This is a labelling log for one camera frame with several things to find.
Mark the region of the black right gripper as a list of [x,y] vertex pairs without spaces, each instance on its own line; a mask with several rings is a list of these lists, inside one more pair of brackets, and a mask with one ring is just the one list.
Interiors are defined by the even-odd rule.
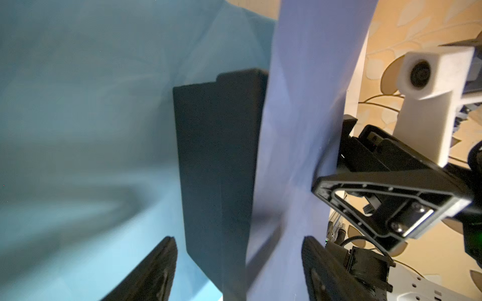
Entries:
[[[356,122],[343,117],[342,172],[318,178],[312,192],[377,248],[391,252],[472,203],[466,184],[384,130],[368,125],[359,137],[351,136]],[[373,212],[359,211],[339,191],[368,199]]]

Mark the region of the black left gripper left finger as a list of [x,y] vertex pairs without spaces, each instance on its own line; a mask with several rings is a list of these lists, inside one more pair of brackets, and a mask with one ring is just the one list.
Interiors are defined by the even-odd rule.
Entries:
[[177,258],[175,238],[165,237],[103,300],[168,300]]

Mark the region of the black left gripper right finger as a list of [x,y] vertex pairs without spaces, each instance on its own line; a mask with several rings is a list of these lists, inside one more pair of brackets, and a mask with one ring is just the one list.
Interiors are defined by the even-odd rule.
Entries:
[[375,299],[315,237],[304,237],[301,257],[310,301]]

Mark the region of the blue wrapping paper sheet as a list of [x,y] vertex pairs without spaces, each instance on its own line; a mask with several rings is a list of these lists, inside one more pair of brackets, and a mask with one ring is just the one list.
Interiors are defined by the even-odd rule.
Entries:
[[187,252],[173,89],[268,74],[246,300],[308,300],[311,192],[334,173],[376,1],[1,2],[1,299],[101,300],[165,237],[171,300],[223,293]]

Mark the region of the dark navy gift box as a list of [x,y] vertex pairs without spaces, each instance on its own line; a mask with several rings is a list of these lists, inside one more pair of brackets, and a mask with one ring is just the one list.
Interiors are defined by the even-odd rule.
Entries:
[[247,246],[268,74],[173,89],[187,252],[225,300],[247,298]]

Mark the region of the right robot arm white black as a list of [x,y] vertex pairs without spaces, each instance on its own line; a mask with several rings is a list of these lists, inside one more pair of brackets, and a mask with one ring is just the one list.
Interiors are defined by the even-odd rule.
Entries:
[[438,165],[343,118],[338,167],[313,194],[333,214],[327,249],[375,300],[481,299],[481,145]]

